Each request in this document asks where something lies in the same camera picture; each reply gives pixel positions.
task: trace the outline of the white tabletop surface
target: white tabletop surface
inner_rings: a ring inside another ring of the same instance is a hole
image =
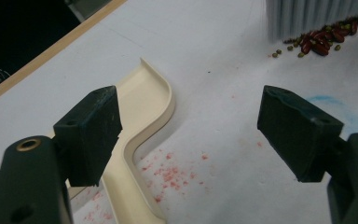
[[[343,121],[343,138],[358,132],[358,34],[325,58],[298,59],[267,41],[264,7],[128,0],[0,97],[0,162],[11,143],[50,133],[88,92],[115,84],[143,57],[176,97],[172,119],[134,158],[168,223],[330,223],[329,176],[298,183],[257,130],[257,115],[264,85],[273,85]],[[279,59],[269,56],[275,49]],[[165,183],[171,172],[176,182]]]

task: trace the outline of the pile of beans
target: pile of beans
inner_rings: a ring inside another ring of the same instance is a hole
[[[311,50],[321,56],[326,56],[335,43],[338,43],[338,45],[334,47],[334,50],[340,50],[341,46],[339,44],[345,41],[346,36],[355,35],[357,29],[358,16],[336,22],[332,25],[326,25],[321,30],[311,31],[298,38],[284,40],[283,43],[290,44],[287,47],[289,51],[300,47],[301,52],[297,55],[299,58],[304,57]],[[272,57],[277,58],[278,54],[273,53]]]

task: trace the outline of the beige dustpan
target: beige dustpan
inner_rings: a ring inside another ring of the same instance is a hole
[[[171,118],[175,106],[171,86],[141,59],[140,66],[116,87],[123,131],[103,173],[104,188],[117,223],[165,223],[132,157]]]

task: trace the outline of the blue stain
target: blue stain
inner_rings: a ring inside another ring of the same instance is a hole
[[[306,99],[344,123],[342,137],[347,139],[351,133],[358,133],[358,116],[343,102],[328,95],[316,95]]]

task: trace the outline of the curved plastic tray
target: curved plastic tray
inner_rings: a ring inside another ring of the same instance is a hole
[[[103,173],[103,186],[117,223],[165,223],[132,157],[171,118],[175,106],[171,86],[141,59],[140,66],[116,87],[123,131]]]

